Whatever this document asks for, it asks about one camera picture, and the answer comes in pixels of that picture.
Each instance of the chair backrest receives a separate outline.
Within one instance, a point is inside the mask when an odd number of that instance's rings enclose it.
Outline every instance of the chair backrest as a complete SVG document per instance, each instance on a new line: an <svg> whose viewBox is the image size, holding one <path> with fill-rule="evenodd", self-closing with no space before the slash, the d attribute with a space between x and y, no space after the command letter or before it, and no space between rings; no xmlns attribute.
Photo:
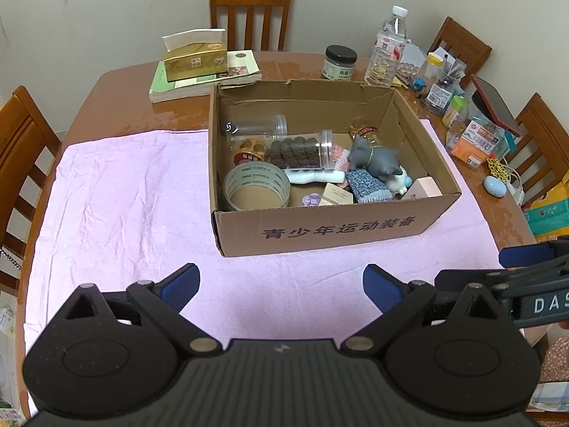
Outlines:
<svg viewBox="0 0 569 427"><path fill-rule="evenodd" d="M523 191L527 193L550 172L554 175L550 183L524 201L525 204L530 204L559 183L569 170L569 135L537 93L531 97L520 115L517 116L516 122L518 125L523 124L527 133L516 143L516 151L506 155L506 160L511 162L533 140L537 146L536 151L515 170L522 175L540 157L545 157L546 161L542 168L523 183Z"/></svg>
<svg viewBox="0 0 569 427"><path fill-rule="evenodd" d="M445 23L436 35L429 52L439 48L443 42L446 44L445 50L448 53L466 64L466 75L460 81L460 86L466 88L471 74L476 74L480 70L490 56L492 48L451 17L445 19Z"/></svg>
<svg viewBox="0 0 569 427"><path fill-rule="evenodd" d="M22 259L26 243L6 231L8 221L14 209L33 219L35 209L20 190L27 176L43 188L47 177L35 162L45 147L55 156L60 146L28 91L18 87L0 109L0 246ZM17 279L0 271L0 290L15 295L17 289Z"/></svg>
<svg viewBox="0 0 569 427"><path fill-rule="evenodd" d="M285 45L286 27L288 22L288 9L290 0L209 0L209 16L211 27L217 26L217 8L227 6L227 49L235 50L235 7L245 6L247 8L247 19L245 22L245 49L253 49L252 34L255 18L255 6L264 7L263 32L261 35L261 51L269 50L270 31L271 31L271 12L273 6L283 8L281 18L281 32L279 34L278 50L283 51Z"/></svg>

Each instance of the spiral cord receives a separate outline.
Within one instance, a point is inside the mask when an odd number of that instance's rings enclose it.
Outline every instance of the spiral cord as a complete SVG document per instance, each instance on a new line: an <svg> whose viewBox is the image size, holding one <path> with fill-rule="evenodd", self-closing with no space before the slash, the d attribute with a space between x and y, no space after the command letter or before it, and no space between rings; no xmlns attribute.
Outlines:
<svg viewBox="0 0 569 427"><path fill-rule="evenodd" d="M15 258L12 257L12 255L10 255L7 251L5 251L4 249L0 249L0 257L4 255L7 259L8 262L10 262L14 268L16 268L16 270L21 270L22 269L22 265L20 265Z"/></svg>

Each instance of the blue gripper pad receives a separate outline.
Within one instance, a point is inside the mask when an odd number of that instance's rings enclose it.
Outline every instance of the blue gripper pad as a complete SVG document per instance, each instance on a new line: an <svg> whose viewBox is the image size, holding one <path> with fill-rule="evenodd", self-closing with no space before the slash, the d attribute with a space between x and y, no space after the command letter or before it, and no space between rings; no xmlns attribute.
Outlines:
<svg viewBox="0 0 569 427"><path fill-rule="evenodd" d="M377 265L368 265L363 271L363 291L382 313L397 305L407 288L406 284Z"/></svg>
<svg viewBox="0 0 569 427"><path fill-rule="evenodd" d="M193 263L189 263L157 283L153 292L165 304L180 313L199 289L200 270Z"/></svg>

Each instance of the knitted fabric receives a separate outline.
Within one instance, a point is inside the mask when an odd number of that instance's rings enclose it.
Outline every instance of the knitted fabric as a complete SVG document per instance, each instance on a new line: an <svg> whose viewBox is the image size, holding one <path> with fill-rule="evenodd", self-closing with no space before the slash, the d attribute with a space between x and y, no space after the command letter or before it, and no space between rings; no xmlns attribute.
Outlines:
<svg viewBox="0 0 569 427"><path fill-rule="evenodd" d="M385 183L372 177L365 168L346 173L346 180L358 202L378 202L393 199Z"/></svg>

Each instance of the screw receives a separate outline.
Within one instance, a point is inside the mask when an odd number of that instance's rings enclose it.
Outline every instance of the screw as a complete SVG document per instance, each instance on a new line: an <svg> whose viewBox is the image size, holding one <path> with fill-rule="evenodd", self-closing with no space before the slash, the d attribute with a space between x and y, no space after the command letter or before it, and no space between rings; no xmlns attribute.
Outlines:
<svg viewBox="0 0 569 427"><path fill-rule="evenodd" d="M369 337L355 335L346 339L346 347L354 351L367 351L373 348L373 341Z"/></svg>
<svg viewBox="0 0 569 427"><path fill-rule="evenodd" d="M207 353L217 348L217 342L211 337L198 337L190 342L190 348L200 353Z"/></svg>

